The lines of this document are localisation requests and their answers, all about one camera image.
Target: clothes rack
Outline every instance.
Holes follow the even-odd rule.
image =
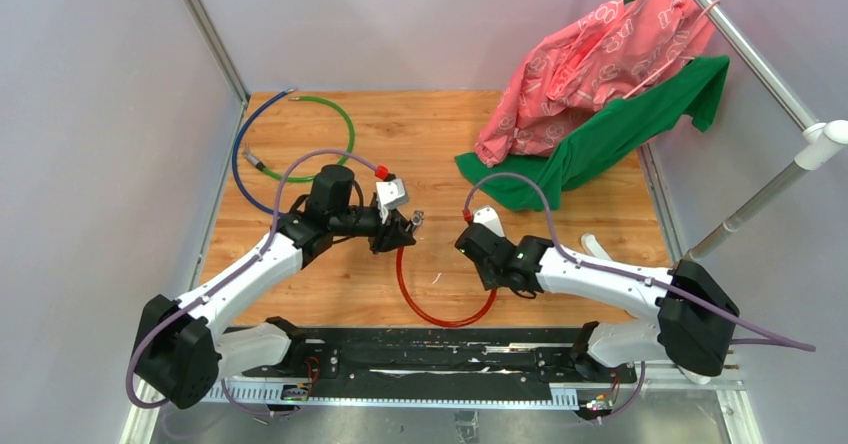
[[[706,8],[713,1],[695,0],[702,8]],[[686,252],[683,257],[692,260],[699,260],[715,250],[798,179],[817,169],[848,144],[848,121],[819,122],[804,102],[786,85],[777,71],[730,20],[720,5],[710,9],[707,16],[757,76],[757,79],[768,89],[772,97],[792,118],[802,131],[808,145],[742,207],[724,219],[701,242]]]

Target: pink fabric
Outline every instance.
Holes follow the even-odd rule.
[[[548,36],[513,74],[475,152],[489,167],[507,154],[550,155],[571,131],[612,99],[676,74],[682,57],[703,53],[714,27],[693,0],[623,0],[602,4]]]

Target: gray wall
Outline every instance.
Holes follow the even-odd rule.
[[[182,0],[0,0],[0,441],[117,442],[240,108]]]
[[[848,118],[844,0],[722,0],[722,6],[820,120]],[[721,37],[714,39],[712,51],[734,58],[718,123],[705,135],[679,126],[655,144],[687,247],[804,146],[795,125]],[[848,153],[843,153],[705,260],[743,317],[819,346],[816,354],[739,350],[769,443],[844,440],[848,385],[839,369],[848,361],[846,171]]]
[[[251,90],[497,89],[605,0],[204,0]]]

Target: wooden tabletop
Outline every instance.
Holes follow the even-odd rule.
[[[499,91],[323,92],[308,93],[342,106],[356,126],[354,152],[387,166],[403,178],[413,209],[425,213],[418,243],[406,249],[404,270],[412,296],[425,311],[441,319],[470,316],[487,293],[474,266],[454,249],[465,223],[461,210],[470,184],[453,157],[473,148],[500,98]],[[274,93],[254,93],[248,115]],[[259,117],[245,136],[251,151],[282,173],[297,157],[320,148],[344,149],[347,130],[332,109],[314,102],[278,101]],[[314,174],[331,156],[315,157],[296,174]],[[366,195],[373,192],[372,173],[350,163]],[[248,190],[271,206],[277,181],[239,157]],[[309,184],[287,184],[283,205],[308,193]],[[548,237],[543,214],[514,213],[483,192],[475,194],[472,210],[492,204],[507,237]],[[605,174],[563,197],[555,211],[563,244],[580,250],[580,236],[594,233],[610,255],[645,266],[668,265],[657,219],[639,161],[628,156]],[[267,231],[270,216],[251,206],[230,176],[218,214],[201,282],[212,278],[255,245]],[[406,305],[395,279],[395,253],[372,255],[364,239],[339,244],[297,275],[280,282],[251,306],[237,324],[253,325],[281,316],[301,326],[426,325]],[[535,300],[502,291],[478,326],[580,326],[592,320],[620,322],[623,311],[587,299],[540,295]]]

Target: white pipe joint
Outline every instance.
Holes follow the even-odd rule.
[[[848,121],[819,123],[804,131],[809,145],[795,156],[795,164],[814,171],[848,145]]]

